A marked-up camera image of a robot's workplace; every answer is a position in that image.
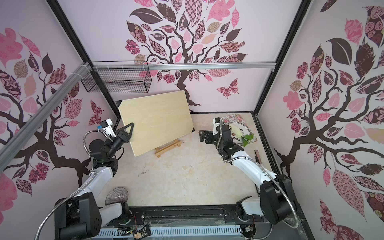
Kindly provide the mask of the small wooden easel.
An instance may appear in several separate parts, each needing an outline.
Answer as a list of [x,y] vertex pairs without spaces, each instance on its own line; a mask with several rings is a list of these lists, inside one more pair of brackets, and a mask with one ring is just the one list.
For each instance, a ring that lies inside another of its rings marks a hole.
[[168,144],[166,144],[165,146],[162,146],[162,147],[159,147],[159,148],[156,148],[155,149],[155,156],[157,158],[160,158],[161,155],[163,155],[164,153],[176,148],[176,147],[180,147],[182,145],[182,141],[180,140],[174,140]]

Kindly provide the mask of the light wooden drawing board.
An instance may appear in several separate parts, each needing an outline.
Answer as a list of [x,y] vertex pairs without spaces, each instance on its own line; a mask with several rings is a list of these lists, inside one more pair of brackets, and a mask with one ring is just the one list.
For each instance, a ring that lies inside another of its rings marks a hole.
[[124,125],[134,124],[130,143],[136,157],[194,129],[184,91],[123,100],[119,111]]

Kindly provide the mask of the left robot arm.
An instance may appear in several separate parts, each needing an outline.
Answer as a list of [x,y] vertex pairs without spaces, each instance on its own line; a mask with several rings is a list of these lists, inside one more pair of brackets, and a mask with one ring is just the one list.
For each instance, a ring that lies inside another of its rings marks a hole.
[[115,200],[105,207],[98,207],[96,198],[104,186],[115,176],[119,158],[116,153],[129,143],[134,123],[114,130],[112,121],[102,121],[95,130],[106,137],[87,144],[88,131],[83,136],[83,146],[92,161],[89,178],[74,193],[56,202],[37,229],[35,239],[40,238],[43,227],[51,216],[55,218],[56,240],[84,240],[95,237],[101,228],[123,214],[131,216],[126,200]]

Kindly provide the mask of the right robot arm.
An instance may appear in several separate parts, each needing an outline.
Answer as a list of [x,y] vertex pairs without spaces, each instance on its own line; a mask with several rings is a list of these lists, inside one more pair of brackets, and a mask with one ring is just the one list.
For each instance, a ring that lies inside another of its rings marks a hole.
[[251,135],[238,137],[243,139],[241,145],[234,142],[233,136],[233,128],[228,125],[214,124],[213,131],[199,131],[200,142],[215,146],[224,163],[241,170],[256,185],[257,197],[248,196],[237,202],[238,218],[245,222],[257,215],[271,224],[284,222],[292,229],[298,228],[298,203],[291,180],[269,171],[247,154],[244,147]]

